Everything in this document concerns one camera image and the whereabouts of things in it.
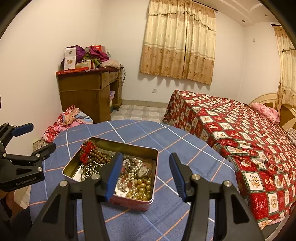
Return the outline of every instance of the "blue tablecloth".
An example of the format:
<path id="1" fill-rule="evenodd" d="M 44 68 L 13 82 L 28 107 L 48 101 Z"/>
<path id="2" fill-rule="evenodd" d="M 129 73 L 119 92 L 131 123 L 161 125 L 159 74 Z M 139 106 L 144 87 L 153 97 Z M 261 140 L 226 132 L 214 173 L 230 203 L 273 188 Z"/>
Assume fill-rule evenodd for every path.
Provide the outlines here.
<path id="1" fill-rule="evenodd" d="M 196 136 L 178 128 L 150 121 L 117 120 L 94 125 L 80 125 L 60 133 L 54 143 L 56 151 L 43 162 L 45 181 L 32 186 L 30 213 L 35 220 L 53 190 L 65 177 L 62 169 L 74 156 L 83 141 L 99 137 L 159 150 L 154 201 L 146 212 L 102 204 L 110 240 L 167 240 L 182 239 L 190 205 L 177 194 L 169 168 L 169 155 L 176 152 L 193 173 L 208 181 L 222 183 L 230 180 L 237 186 L 234 167 Z M 213 238 L 215 202 L 210 202 L 207 240 Z M 81 200 L 77 202 L 77 230 L 84 239 Z"/>

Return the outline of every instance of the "white pearl strand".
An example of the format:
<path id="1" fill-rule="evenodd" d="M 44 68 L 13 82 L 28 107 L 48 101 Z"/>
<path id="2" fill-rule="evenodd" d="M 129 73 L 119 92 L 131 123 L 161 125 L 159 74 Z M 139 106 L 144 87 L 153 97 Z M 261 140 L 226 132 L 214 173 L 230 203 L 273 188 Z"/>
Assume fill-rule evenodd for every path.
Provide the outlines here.
<path id="1" fill-rule="evenodd" d="M 125 161 L 127 161 L 128 167 L 131 167 L 131 161 L 129 159 L 125 159 Z M 134 183 L 134 180 L 135 180 L 134 176 L 135 176 L 135 173 L 143 165 L 143 162 L 141 160 L 137 159 L 137 158 L 133 158 L 133 161 L 136 163 L 136 165 L 133 167 L 132 171 L 127 175 L 124 182 L 121 182 L 124 176 L 119 176 L 117 185 L 118 185 L 119 188 L 123 188 L 124 186 L 127 186 L 128 183 L 131 181 L 131 185 L 133 187 L 133 192 L 136 192 L 137 188 L 136 188 L 135 183 Z"/>

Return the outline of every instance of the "red plaid cloth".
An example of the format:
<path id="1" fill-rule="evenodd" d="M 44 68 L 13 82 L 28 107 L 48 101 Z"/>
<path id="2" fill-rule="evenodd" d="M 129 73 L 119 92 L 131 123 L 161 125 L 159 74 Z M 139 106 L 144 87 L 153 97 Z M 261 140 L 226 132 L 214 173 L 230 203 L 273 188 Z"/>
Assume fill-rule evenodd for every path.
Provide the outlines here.
<path id="1" fill-rule="evenodd" d="M 175 91 L 164 122 L 204 140 L 236 168 L 258 225 L 281 221 L 295 197 L 296 147 L 286 132 L 240 102 Z"/>
<path id="2" fill-rule="evenodd" d="M 69 114 L 72 110 L 75 109 L 75 105 L 72 105 L 71 107 L 68 107 L 65 112 L 59 115 L 57 121 L 52 125 L 49 126 L 45 133 L 43 134 L 43 140 L 47 142 L 53 142 L 53 140 L 56 138 L 56 136 L 59 134 L 57 131 L 57 127 L 63 123 L 63 115 Z"/>

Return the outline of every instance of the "plaid tablecloth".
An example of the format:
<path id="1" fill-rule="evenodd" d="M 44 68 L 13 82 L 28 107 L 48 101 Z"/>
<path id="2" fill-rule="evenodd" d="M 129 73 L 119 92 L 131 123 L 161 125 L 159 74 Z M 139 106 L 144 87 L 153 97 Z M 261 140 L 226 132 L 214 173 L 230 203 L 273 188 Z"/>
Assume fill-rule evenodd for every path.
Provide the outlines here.
<path id="1" fill-rule="evenodd" d="M 208 181 L 222 183 L 230 180 L 237 186 L 234 166 L 225 162 L 204 141 L 175 127 L 150 121 L 118 120 L 94 125 L 80 125 L 64 131 L 55 138 L 57 150 L 43 162 L 45 181 L 34 184 L 30 194 L 30 212 L 34 221 L 40 209 L 64 180 L 63 167 L 84 140 L 99 137 L 117 142 L 132 143 L 159 150 L 155 198 L 146 212 L 103 204 L 103 214 L 110 240 L 171 240 L 180 241 L 185 229 L 190 205 L 183 203 L 169 168 L 169 155 L 176 152 L 194 173 Z M 210 202 L 207 241 L 213 238 L 215 203 Z M 78 201 L 77 228 L 84 240 L 82 206 Z"/>
<path id="2" fill-rule="evenodd" d="M 281 221 L 295 197 L 296 147 L 286 132 L 232 99 L 175 91 L 164 122 L 196 135 L 235 165 L 260 228 Z"/>

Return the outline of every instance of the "curtain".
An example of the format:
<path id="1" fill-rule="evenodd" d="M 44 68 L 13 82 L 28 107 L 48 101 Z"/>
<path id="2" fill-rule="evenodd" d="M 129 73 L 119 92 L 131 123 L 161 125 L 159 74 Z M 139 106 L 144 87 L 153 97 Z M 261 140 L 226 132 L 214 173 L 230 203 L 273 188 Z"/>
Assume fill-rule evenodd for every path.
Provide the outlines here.
<path id="1" fill-rule="evenodd" d="M 140 72 L 212 83 L 213 9 L 190 0 L 151 0 Z"/>
<path id="2" fill-rule="evenodd" d="M 283 104 L 296 107 L 296 50 L 283 27 L 274 26 L 274 31 L 281 63 L 281 79 L 275 104 L 279 111 Z"/>

